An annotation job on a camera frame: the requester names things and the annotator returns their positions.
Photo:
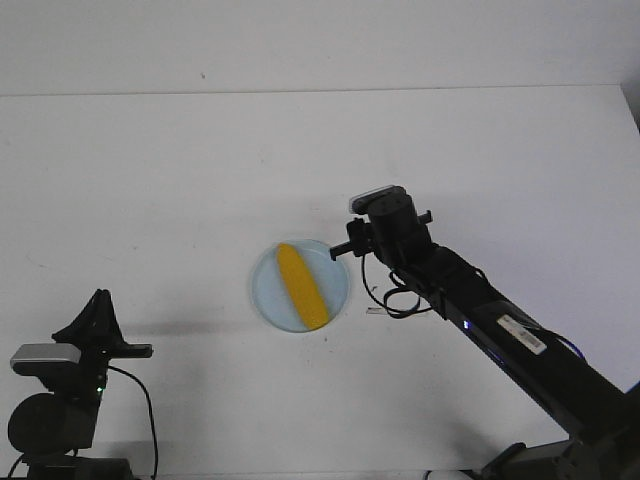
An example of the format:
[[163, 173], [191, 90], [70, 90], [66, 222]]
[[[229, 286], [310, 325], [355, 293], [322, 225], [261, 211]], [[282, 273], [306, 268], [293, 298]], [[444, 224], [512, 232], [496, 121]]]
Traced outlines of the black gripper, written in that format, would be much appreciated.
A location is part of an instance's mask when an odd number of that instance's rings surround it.
[[431, 245], [427, 225], [432, 212], [419, 214], [407, 193], [392, 194], [373, 201], [367, 213], [347, 224], [349, 242], [329, 249], [332, 260], [353, 252], [356, 257], [373, 253], [389, 268], [411, 263]]
[[[105, 334], [112, 344], [91, 344]], [[104, 388], [107, 367], [112, 360], [143, 359], [153, 355], [151, 344], [125, 342], [111, 293], [103, 289], [97, 289], [78, 316], [53, 333], [52, 339], [56, 347], [65, 348], [62, 362], [53, 367], [53, 388]]]

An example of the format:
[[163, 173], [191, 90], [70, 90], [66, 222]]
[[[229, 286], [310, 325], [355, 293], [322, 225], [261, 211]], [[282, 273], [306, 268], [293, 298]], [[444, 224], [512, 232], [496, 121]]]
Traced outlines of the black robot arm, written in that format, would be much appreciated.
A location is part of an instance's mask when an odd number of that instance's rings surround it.
[[544, 328], [461, 256], [431, 240], [430, 213], [418, 214], [400, 186], [350, 201], [348, 241], [332, 258], [374, 255], [395, 292], [413, 292], [453, 323], [568, 435], [536, 447], [515, 443], [472, 479], [636, 479], [639, 389], [622, 392], [573, 343]]
[[98, 289], [50, 343], [27, 343], [10, 359], [12, 371], [45, 390], [23, 400], [7, 434], [28, 479], [133, 479], [126, 458], [88, 458], [114, 360], [151, 357], [150, 344], [130, 344], [117, 322], [111, 294]]

